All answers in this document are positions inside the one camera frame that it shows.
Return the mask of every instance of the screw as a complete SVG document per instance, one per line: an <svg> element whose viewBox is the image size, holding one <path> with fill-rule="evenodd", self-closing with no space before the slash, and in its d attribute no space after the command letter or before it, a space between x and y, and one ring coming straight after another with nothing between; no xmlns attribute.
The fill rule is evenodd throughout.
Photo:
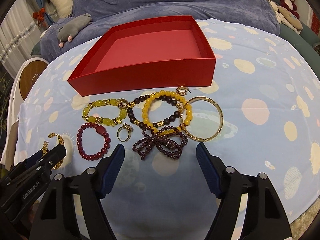
<svg viewBox="0 0 320 240"><path fill-rule="evenodd" d="M233 167L226 167L226 172L232 174L235 172L235 169Z"/></svg>
<svg viewBox="0 0 320 240"><path fill-rule="evenodd" d="M54 179L55 180L60 180L60 179L62 179L62 175L59 173L56 176L54 176Z"/></svg>
<svg viewBox="0 0 320 240"><path fill-rule="evenodd" d="M265 173L262 172L262 173L259 174L259 177L261 179L266 179L268 176Z"/></svg>
<svg viewBox="0 0 320 240"><path fill-rule="evenodd" d="M87 173L88 174L94 174L96 172L96 169L95 168L89 168L87 169Z"/></svg>

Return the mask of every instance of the blue blanket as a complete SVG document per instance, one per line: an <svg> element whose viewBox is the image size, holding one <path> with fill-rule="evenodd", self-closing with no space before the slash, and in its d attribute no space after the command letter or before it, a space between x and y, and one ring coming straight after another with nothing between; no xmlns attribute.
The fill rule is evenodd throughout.
<svg viewBox="0 0 320 240"><path fill-rule="evenodd" d="M71 43L60 49L58 29L84 13L90 13L93 24L84 28ZM47 61L66 51L102 36L109 28L146 18L192 15L195 19L219 19L241 23L279 35L278 21L267 0L74 0L71 17L60 19L41 39L41 55Z"/></svg>

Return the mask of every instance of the red gift box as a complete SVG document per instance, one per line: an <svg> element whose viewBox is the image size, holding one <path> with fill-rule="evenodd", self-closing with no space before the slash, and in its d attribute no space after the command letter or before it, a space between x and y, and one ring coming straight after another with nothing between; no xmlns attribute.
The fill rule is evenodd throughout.
<svg viewBox="0 0 320 240"><path fill-rule="evenodd" d="M166 16L110 28L68 79L81 95L210 86L216 58L192 16Z"/></svg>

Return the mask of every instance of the red beaded bracelet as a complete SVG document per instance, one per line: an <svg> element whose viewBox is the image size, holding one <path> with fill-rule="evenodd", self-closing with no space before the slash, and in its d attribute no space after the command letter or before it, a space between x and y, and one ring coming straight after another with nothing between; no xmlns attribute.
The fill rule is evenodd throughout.
<svg viewBox="0 0 320 240"><path fill-rule="evenodd" d="M101 149L101 152L98 152L94 155L88 155L84 152L83 146L82 146L82 133L85 129L88 127L95 128L96 132L104 137L105 144L103 145L103 148ZM82 158L86 159L87 161L94 161L98 160L99 158L102 158L104 154L107 154L108 149L110 148L110 142L111 139L109 137L109 134L106 131L106 128L102 125L98 125L96 123L92 122L86 122L81 126L81 128L78 130L77 133L77 146L79 150L79 154Z"/></svg>

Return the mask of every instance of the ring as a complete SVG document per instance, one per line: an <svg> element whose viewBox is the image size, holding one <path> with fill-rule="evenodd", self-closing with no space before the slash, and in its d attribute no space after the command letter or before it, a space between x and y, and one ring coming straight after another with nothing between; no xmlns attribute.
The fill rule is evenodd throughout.
<svg viewBox="0 0 320 240"><path fill-rule="evenodd" d="M196 136L192 135L191 133L189 133L189 132L187 131L187 129L186 129L184 123L183 123L183 119L182 119L182 117L183 117L183 111L186 109L186 106L189 105L189 104L191 104L191 103L193 103L193 102L195 102L195 101L199 101L199 100L207 101L207 102L213 104L213 105L217 108L217 110L218 110L218 112L219 112L219 116L220 116L220 125L219 125L219 128L218 128L217 132L216 132L214 135L212 135L211 137L205 138L205 139L196 137ZM181 123L181 128L182 128L182 130L183 130L183 131L186 133L186 135L188 135L191 139L193 139L193 140L195 140L195 141L198 141L198 142L207 142L207 141L210 141L210 140L212 140L213 138L215 138L215 137L221 132L221 129L222 129L222 126L223 126L223 113L222 113L222 110L221 110L220 106L219 106L215 101L213 101L211 98L207 98L207 97L194 97L194 98L191 98L191 99L183 106L183 108L182 108L182 110L181 110L181 114L180 114L180 123Z"/></svg>
<svg viewBox="0 0 320 240"><path fill-rule="evenodd" d="M127 109L128 108L129 102L127 100L125 100L124 98L119 98L118 100L119 100L118 107L120 109Z"/></svg>
<svg viewBox="0 0 320 240"><path fill-rule="evenodd" d="M128 131L128 137L125 139L125 140L121 140L120 139L120 137L119 137L119 134L120 134L120 132L121 132L121 130L123 130L123 129L126 129L127 131ZM121 126L119 129L118 129L118 132L117 132L117 137L118 137L118 140L120 141L120 142L126 142L126 141L128 141L129 139L130 139L130 137L131 137L131 132L133 131L133 128L132 128L132 126L131 125L128 125L127 123L123 123L123 126Z"/></svg>
<svg viewBox="0 0 320 240"><path fill-rule="evenodd" d="M181 96L185 96L187 94L187 91L189 91L189 89L187 87L178 87L176 89L177 94L181 95Z"/></svg>
<svg viewBox="0 0 320 240"><path fill-rule="evenodd" d="M50 133L50 134L48 135L49 138L53 138L53 137L55 137L55 136L58 137L59 144L64 145L64 141L63 141L63 138L62 138L61 135L56 134L56 133L54 133L54 132L53 132L53 133ZM48 153L48 144L49 144L49 142L44 141L43 147L42 147L42 156L45 156L45 155ZM59 169L59 168L61 167L61 165L62 165L63 159L62 159L61 161L59 161L52 169L53 169L53 170Z"/></svg>

